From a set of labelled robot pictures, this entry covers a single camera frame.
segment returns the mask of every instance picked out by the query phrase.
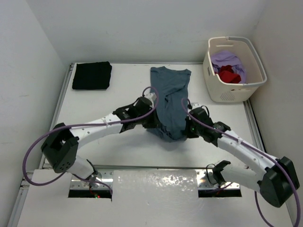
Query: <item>ventilation holes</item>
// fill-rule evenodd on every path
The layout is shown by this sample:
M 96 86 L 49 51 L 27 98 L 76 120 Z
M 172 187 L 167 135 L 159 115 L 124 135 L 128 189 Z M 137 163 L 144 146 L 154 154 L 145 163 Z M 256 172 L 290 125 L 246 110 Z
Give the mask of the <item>ventilation holes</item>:
M 230 91 L 221 94 L 220 98 L 223 101 L 233 101 L 233 100 L 235 100 L 235 96 Z

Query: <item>red cloth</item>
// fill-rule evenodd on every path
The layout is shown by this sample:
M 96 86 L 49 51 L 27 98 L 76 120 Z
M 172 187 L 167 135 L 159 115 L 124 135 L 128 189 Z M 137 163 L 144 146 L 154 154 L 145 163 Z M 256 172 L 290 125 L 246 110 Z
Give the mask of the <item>red cloth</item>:
M 232 66 L 222 66 L 219 71 L 220 79 L 225 83 L 239 84 L 241 77 L 239 74 L 233 73 Z

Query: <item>purple cloth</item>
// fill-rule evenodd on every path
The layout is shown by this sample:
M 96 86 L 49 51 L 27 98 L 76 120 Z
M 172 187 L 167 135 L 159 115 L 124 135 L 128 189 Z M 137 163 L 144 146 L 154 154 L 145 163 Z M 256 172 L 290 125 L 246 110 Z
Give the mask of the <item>purple cloth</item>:
M 213 54 L 210 58 L 215 73 L 218 73 L 222 66 L 231 65 L 233 72 L 239 74 L 241 77 L 239 84 L 245 84 L 246 70 L 244 69 L 240 59 L 235 54 L 229 51 L 221 51 Z

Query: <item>cable tie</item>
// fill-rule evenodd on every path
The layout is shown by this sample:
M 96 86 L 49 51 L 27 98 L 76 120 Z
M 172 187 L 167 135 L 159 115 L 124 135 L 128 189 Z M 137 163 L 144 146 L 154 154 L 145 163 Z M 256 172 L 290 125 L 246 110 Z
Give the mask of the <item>cable tie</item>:
M 243 141 L 244 141 L 244 139 L 238 138 L 238 144 L 239 144 L 239 145 L 240 145 Z
M 109 124 L 106 121 L 106 118 L 101 118 L 101 120 L 103 121 L 103 123 L 106 125 L 106 128 L 108 128 Z

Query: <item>metal frame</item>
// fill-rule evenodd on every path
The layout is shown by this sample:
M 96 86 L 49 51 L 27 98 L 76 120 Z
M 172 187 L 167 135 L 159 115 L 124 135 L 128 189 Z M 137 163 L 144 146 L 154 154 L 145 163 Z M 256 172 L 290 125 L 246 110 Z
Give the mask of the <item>metal frame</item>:
M 96 170 L 99 172 L 98 174 L 98 180 L 100 180 L 103 183 L 106 183 L 112 188 L 113 181 L 114 181 L 114 171 L 117 170 L 117 168 L 96 168 Z M 178 170 L 175 168 L 128 168 L 127 170 L 152 170 L 152 171 L 161 171 L 161 170 Z M 212 189 L 217 189 L 218 185 L 210 184 L 207 180 L 206 176 L 206 168 L 202 169 L 193 169 L 196 171 L 196 179 L 197 179 L 197 188 L 199 191 L 207 191 Z M 209 168 L 208 174 L 211 177 L 213 174 L 213 170 Z M 226 185 L 230 184 L 231 182 L 226 182 L 225 184 L 221 185 L 221 187 L 225 187 Z M 77 177 L 72 176 L 71 177 L 71 185 L 70 190 L 88 190 L 89 185 L 85 182 L 80 181 Z M 232 183 L 230 186 L 225 188 L 224 190 L 239 190 L 240 185 L 238 183 Z M 107 187 L 104 185 L 99 184 L 98 187 L 92 188 L 92 190 L 108 190 Z
M 147 63 L 148 64 L 156 64 L 157 62 L 144 62 L 142 64 L 147 64 Z M 184 62 L 159 62 L 159 63 L 161 63 L 161 64 L 165 64 L 165 63 L 167 63 L 167 64 L 182 64 Z M 193 63 L 186 62 L 186 64 L 201 64 L 201 63 L 202 62 L 193 62 Z M 66 94 L 66 91 L 67 91 L 67 86 L 69 84 L 69 81 L 70 81 L 70 78 L 71 78 L 71 73 L 72 73 L 74 65 L 75 65 L 75 63 L 72 63 L 69 66 L 69 68 L 67 70 L 67 73 L 65 75 L 64 82 L 63 82 L 63 85 L 62 85 L 62 89 L 61 89 L 61 92 L 60 92 L 60 96 L 59 96 L 59 99 L 58 99 L 58 103 L 57 103 L 57 106 L 56 106 L 56 110 L 55 110 L 55 113 L 54 113 L 54 116 L 53 116 L 53 120 L 52 120 L 52 124 L 51 124 L 50 129 L 52 129 L 55 126 L 55 124 L 58 120 L 59 113 L 60 113 L 60 110 L 61 110 L 61 106 L 63 104 L 63 100 L 64 100 L 64 97 L 65 97 L 65 94 Z M 262 142 L 262 138 L 261 138 L 261 135 L 260 135 L 260 132 L 259 132 L 259 129 L 258 129 L 257 122 L 256 122 L 256 118 L 255 118 L 253 110 L 252 110 L 251 103 L 248 100 L 248 101 L 243 102 L 243 104 L 244 104 L 244 109 L 245 109 L 245 112 L 246 112 L 250 132 L 251 132 L 252 139 L 253 139 L 253 144 L 258 149 L 265 152 L 263 142 Z M 129 168 L 133 168 L 133 169 L 134 168 L 135 169 L 138 169 L 138 168 L 141 168 L 141 169 L 142 168 L 144 168 L 144 169 L 160 169 L 157 166 L 96 166 L 96 167 L 97 168 L 106 168 L 106 169 L 110 169 L 110 168 L 111 169 L 124 169 L 124 168 L 125 169 L 129 169 Z M 45 157 L 42 156 L 41 161 L 40 161 L 40 165 L 39 165 L 39 169 L 49 169 L 49 168 L 51 168 L 50 165 L 45 163 Z M 191 167 L 191 168 L 161 167 L 161 169 L 196 169 L 196 170 L 202 170 L 202 169 L 205 169 L 205 167 L 197 167 L 197 168 L 196 167 Z M 27 192 L 28 192 L 28 188 L 29 188 L 29 184 L 25 181 L 25 179 L 23 179 L 22 182 L 21 182 L 20 190 L 19 190 L 16 202 L 15 202 L 15 205 L 14 205 L 14 209 L 13 209 L 13 211 L 11 213 L 11 216 L 10 216 L 10 219 L 9 219 L 8 227 L 17 227 L 17 224 L 18 224 L 19 219 L 20 219 L 21 211 L 22 211 L 22 208 L 23 208 L 23 205 L 24 205 L 24 202 L 25 202 L 25 198 L 26 198 L 26 195 L 27 195 Z

